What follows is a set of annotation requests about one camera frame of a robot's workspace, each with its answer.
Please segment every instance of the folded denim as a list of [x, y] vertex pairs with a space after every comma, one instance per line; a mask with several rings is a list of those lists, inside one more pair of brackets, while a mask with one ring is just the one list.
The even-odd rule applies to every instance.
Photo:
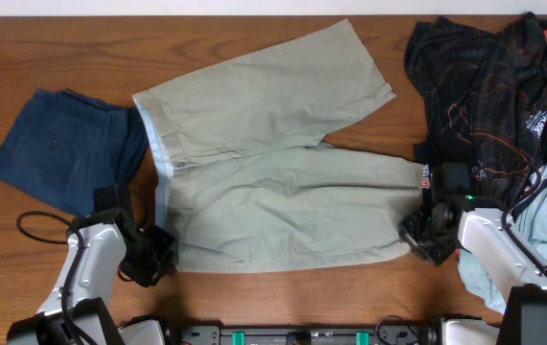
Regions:
[[37, 90], [0, 146], [0, 180], [84, 216], [93, 211], [93, 190], [127, 185], [147, 148], [135, 108]]

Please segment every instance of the clothing pile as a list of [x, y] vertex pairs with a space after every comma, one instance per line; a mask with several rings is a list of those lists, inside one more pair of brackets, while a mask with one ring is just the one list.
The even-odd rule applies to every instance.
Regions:
[[[499, 34], [443, 17], [419, 23], [405, 69], [426, 108], [418, 161], [474, 164], [482, 195], [509, 211], [547, 260], [547, 21], [527, 13]], [[470, 253], [459, 270], [467, 290], [505, 308]]]

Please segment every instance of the white wall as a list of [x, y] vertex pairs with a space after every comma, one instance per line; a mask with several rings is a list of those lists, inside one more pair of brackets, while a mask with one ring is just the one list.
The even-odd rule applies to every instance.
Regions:
[[547, 14], [547, 0], [0, 0], [0, 15]]

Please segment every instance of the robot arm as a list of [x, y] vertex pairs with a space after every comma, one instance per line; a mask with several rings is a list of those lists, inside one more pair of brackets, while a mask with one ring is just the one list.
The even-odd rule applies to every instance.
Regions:
[[118, 268], [148, 287], [173, 266], [174, 240], [166, 231], [138, 229], [127, 189], [95, 191], [95, 212], [73, 220], [69, 251], [47, 300], [29, 319], [11, 325], [8, 344], [164, 345], [158, 321], [117, 329], [107, 310]]
[[424, 259], [440, 265], [461, 246], [482, 263], [507, 302], [501, 329], [474, 318], [440, 319], [435, 344], [547, 344], [547, 262], [480, 197], [467, 164], [423, 171], [423, 207], [399, 233]]
[[[503, 231], [502, 216], [503, 212], [496, 208], [463, 212], [458, 228], [459, 244], [482, 263], [506, 302], [513, 287], [534, 284], [547, 290], [547, 278]], [[515, 234], [515, 237], [542, 265], [547, 266], [545, 259], [523, 236]]]

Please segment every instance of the black t-shirt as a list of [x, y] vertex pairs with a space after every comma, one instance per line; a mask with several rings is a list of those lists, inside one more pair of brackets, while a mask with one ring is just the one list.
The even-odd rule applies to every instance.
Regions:
[[[536, 182], [547, 186], [547, 22], [532, 13], [491, 34], [441, 17], [418, 23], [405, 71], [424, 98], [419, 162], [470, 162], [481, 191], [509, 209]], [[516, 217], [536, 193], [513, 208]]]

